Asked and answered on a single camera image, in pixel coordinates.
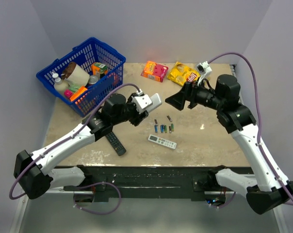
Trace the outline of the small white remote control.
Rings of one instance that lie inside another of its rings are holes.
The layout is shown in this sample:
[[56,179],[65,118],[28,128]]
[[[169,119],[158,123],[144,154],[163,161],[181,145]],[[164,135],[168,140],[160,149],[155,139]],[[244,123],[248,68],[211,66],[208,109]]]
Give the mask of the small white remote control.
[[158,93],[155,93],[153,96],[150,97],[151,100],[151,105],[147,107],[147,112],[151,113],[154,111],[156,108],[160,107],[162,105],[162,100],[161,97]]

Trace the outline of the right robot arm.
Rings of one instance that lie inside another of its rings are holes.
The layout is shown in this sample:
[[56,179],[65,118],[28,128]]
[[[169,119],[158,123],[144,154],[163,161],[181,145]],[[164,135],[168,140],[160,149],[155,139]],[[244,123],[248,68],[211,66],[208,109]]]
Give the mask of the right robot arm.
[[199,179],[198,184],[202,189],[214,191],[226,187],[245,197],[251,209],[262,215],[293,197],[293,181],[273,160],[250,109],[239,102],[240,89],[234,76],[223,74],[217,78],[215,88],[206,88],[197,81],[186,82],[165,102],[179,111],[183,110],[186,101],[190,103],[189,109],[200,104],[216,111],[219,123],[246,156],[255,179],[237,174],[226,166],[217,166]]

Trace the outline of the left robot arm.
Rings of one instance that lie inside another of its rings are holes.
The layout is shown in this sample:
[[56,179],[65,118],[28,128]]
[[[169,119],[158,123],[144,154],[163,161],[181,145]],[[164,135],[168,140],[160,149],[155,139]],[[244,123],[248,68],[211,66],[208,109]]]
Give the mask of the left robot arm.
[[142,91],[128,98],[121,94],[108,94],[82,123],[63,137],[31,153],[23,150],[17,154],[13,172],[16,180],[9,191],[9,198],[16,199],[13,190],[17,184],[23,189],[23,195],[31,200],[54,187],[89,189],[92,179],[81,168],[74,166],[58,170],[59,163],[111,133],[115,125],[128,121],[138,126],[160,104],[160,100],[152,100]]

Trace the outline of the long white remote control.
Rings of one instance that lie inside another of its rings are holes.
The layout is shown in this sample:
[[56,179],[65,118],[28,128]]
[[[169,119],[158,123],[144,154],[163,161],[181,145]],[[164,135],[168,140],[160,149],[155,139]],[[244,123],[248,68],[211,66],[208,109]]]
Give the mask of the long white remote control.
[[153,142],[157,145],[161,145],[161,146],[173,149],[173,150],[177,147],[177,144],[175,142],[169,141],[167,139],[164,139],[152,134],[148,136],[148,141]]

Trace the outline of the black TV remote control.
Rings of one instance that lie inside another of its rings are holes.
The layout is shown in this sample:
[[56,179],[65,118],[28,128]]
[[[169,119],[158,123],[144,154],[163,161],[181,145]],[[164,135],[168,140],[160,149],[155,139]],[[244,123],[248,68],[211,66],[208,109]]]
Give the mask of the black TV remote control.
[[122,143],[119,141],[119,139],[113,132],[107,134],[105,137],[118,156],[122,156],[127,152]]

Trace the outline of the yellow Lays chips bag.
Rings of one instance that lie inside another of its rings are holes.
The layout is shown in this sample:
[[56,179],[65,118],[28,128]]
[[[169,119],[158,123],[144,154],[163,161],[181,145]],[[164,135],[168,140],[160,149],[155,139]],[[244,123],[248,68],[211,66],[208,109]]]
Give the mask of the yellow Lays chips bag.
[[172,82],[183,86],[186,82],[198,81],[200,75],[196,68],[190,68],[189,66],[176,62],[173,68],[170,70],[167,78]]

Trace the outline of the orange pink snack box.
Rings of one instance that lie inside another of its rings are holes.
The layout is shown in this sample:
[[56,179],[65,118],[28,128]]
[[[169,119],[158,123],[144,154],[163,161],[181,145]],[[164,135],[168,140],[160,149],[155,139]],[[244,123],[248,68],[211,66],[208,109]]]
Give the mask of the orange pink snack box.
[[168,67],[153,61],[147,61],[141,76],[162,83]]

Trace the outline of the metal tin can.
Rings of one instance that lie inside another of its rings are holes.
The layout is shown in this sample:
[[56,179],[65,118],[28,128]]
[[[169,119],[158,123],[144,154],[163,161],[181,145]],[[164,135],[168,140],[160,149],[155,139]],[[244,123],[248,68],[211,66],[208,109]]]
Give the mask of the metal tin can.
[[94,85],[99,81],[99,77],[96,75],[91,75],[88,80],[88,85]]

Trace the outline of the orange box in basket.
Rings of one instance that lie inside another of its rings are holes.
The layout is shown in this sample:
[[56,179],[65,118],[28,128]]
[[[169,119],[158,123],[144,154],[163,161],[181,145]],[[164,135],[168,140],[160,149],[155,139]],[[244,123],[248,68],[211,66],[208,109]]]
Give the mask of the orange box in basket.
[[85,91],[88,89],[84,86],[80,87],[71,97],[70,101],[74,101],[76,98],[78,98],[80,95],[82,95]]

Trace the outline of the orange green juice carton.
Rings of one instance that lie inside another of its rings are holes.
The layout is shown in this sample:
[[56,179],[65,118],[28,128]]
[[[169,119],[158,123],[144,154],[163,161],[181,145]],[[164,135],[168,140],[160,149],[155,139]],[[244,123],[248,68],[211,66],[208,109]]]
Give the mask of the orange green juice carton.
[[91,71],[93,75],[97,76],[98,78],[103,78],[108,73],[108,68],[105,64],[100,62],[94,62],[91,65]]

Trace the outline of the light green packet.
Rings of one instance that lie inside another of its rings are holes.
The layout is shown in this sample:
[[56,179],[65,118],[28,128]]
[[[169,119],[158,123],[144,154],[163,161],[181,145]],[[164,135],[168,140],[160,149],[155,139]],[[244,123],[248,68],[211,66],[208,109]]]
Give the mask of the light green packet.
[[81,88],[81,86],[74,84],[74,83],[70,83],[69,87],[68,87],[68,89],[73,93],[77,92],[80,88]]

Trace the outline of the cream cylindrical container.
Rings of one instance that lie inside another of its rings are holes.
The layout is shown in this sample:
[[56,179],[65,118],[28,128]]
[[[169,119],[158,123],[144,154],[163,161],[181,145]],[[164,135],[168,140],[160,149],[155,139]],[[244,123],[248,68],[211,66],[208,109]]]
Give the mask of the cream cylindrical container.
[[86,86],[89,77],[90,75],[75,62],[70,62],[61,74],[62,80],[66,80],[69,83],[74,83],[79,86]]

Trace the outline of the pink small box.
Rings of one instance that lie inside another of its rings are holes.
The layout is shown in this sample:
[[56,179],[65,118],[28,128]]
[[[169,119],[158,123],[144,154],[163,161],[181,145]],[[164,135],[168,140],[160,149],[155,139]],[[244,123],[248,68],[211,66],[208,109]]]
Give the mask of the pink small box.
[[71,91],[71,90],[69,90],[69,89],[66,89],[65,91],[64,91],[64,96],[66,97],[66,98],[68,98],[68,99],[70,99],[72,96],[73,96],[73,92]]

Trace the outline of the blue plastic shopping basket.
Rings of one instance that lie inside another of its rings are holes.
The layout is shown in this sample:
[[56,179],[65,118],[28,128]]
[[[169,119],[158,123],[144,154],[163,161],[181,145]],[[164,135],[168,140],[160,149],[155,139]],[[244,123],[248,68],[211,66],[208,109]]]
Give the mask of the blue plastic shopping basket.
[[125,61],[117,50],[90,37],[36,77],[49,92],[84,117],[123,83]]

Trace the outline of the white bottle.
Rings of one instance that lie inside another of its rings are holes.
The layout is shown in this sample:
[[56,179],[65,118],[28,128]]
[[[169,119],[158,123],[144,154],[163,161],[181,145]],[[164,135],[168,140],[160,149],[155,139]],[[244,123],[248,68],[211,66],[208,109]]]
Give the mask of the white bottle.
[[69,84],[62,80],[58,73],[53,73],[52,77],[54,79],[54,89],[61,94],[63,97],[65,97],[65,91],[69,88]]

